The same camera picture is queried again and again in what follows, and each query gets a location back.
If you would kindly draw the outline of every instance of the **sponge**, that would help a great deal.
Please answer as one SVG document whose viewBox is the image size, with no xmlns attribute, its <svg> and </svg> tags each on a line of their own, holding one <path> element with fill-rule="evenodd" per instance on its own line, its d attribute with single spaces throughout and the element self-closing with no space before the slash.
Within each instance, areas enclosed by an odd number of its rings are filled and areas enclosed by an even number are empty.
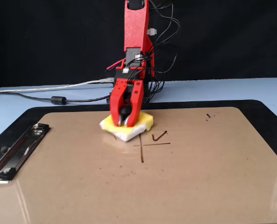
<svg viewBox="0 0 277 224">
<path fill-rule="evenodd" d="M 108 131 L 113 134 L 115 137 L 122 141 L 129 141 L 135 136 L 143 133 L 145 130 L 151 129 L 153 125 L 153 116 L 145 112 L 139 113 L 138 120 L 133 127 L 127 127 L 125 125 L 115 126 L 111 115 L 101 121 L 100 127 L 102 130 Z"/>
</svg>

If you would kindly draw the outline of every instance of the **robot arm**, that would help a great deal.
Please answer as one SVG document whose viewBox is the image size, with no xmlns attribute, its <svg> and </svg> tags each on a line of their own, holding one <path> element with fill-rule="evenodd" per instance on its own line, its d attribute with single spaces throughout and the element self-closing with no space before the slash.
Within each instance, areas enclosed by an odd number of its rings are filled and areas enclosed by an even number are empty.
<svg viewBox="0 0 277 224">
<path fill-rule="evenodd" d="M 110 114 L 114 125 L 132 127 L 139 117 L 143 96 L 148 94 L 146 73 L 154 76 L 154 53 L 147 35 L 149 0 L 125 0 L 124 52 L 126 58 L 116 67 L 115 85 L 110 96 Z M 150 61 L 142 58 L 149 56 Z"/>
</svg>

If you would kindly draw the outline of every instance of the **cardboard surface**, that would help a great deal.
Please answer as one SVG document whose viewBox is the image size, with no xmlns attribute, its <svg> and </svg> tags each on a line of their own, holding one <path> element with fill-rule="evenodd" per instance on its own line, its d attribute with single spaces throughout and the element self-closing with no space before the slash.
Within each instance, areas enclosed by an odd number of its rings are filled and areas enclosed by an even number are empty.
<svg viewBox="0 0 277 224">
<path fill-rule="evenodd" d="M 0 186 L 0 223 L 277 223 L 277 156 L 238 109 L 146 112 L 152 129 L 126 143 L 100 129 L 109 112 L 45 115 Z"/>
</svg>

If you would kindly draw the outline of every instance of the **clipboard clip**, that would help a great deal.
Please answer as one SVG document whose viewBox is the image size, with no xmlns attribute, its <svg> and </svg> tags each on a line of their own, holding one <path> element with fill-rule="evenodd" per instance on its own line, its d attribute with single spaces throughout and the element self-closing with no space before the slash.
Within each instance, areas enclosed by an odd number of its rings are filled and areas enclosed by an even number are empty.
<svg viewBox="0 0 277 224">
<path fill-rule="evenodd" d="M 49 130 L 46 124 L 30 126 L 4 153 L 0 159 L 0 183 L 9 183 L 14 178 Z"/>
</svg>

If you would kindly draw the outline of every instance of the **light blue table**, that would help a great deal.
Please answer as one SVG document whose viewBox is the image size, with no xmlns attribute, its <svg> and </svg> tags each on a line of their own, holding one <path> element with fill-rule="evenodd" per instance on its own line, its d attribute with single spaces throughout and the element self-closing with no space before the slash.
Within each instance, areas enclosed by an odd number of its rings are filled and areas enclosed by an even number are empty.
<svg viewBox="0 0 277 224">
<path fill-rule="evenodd" d="M 10 87 L 22 89 L 30 87 Z M 90 99 L 109 94 L 111 84 L 83 85 L 69 90 L 28 92 L 29 96 L 50 98 L 64 96 L 67 99 Z M 263 102 L 277 115 L 277 78 L 224 79 L 202 81 L 166 82 L 162 92 L 152 102 L 212 101 L 256 99 Z M 105 104 L 106 100 L 85 104 Z M 27 109 L 38 106 L 54 106 L 50 102 L 29 100 L 18 96 L 0 95 L 0 134 Z"/>
</svg>

